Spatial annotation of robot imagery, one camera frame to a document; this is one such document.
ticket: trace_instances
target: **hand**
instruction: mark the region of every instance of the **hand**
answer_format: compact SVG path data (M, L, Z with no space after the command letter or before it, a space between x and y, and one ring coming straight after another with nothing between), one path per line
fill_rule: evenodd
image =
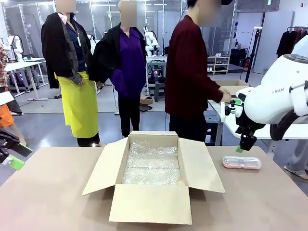
M97 86L97 90L103 89L103 85L102 85L102 83L101 83L100 81L98 81L98 82L96 83L96 86Z
M220 102L223 103L223 102L230 102L230 101L231 101L231 95L227 93L223 93L223 96Z
M222 93L229 94L229 95L231 96L231 93L230 93L227 89L224 89L223 87L220 87L219 90L220 90Z
M79 86L82 86L84 83L85 83L85 81L82 79L82 80L78 83L78 85L79 85Z

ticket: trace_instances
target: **maroon sweater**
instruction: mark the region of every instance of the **maroon sweater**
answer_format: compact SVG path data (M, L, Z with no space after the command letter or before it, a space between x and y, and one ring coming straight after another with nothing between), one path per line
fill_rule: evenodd
M191 119L203 115L207 100L220 102L220 86L207 76L207 53L200 27L188 15L175 27L166 70L166 112Z

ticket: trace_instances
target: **bubble wrap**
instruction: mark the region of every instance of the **bubble wrap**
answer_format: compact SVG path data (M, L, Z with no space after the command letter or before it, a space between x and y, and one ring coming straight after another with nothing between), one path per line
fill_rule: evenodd
M177 185L179 179L177 147L155 149L146 142L133 141L123 184Z

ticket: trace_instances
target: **orange shorts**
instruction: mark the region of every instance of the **orange shorts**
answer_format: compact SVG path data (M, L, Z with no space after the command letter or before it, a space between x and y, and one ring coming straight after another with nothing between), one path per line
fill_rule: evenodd
M6 104L0 106L0 127L6 128L14 123L14 118Z

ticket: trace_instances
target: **plaid shirt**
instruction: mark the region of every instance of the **plaid shirt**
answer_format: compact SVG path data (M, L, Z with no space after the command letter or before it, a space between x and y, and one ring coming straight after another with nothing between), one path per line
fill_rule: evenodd
M8 75L5 70L6 67L6 52L3 45L0 43L0 87L7 87Z

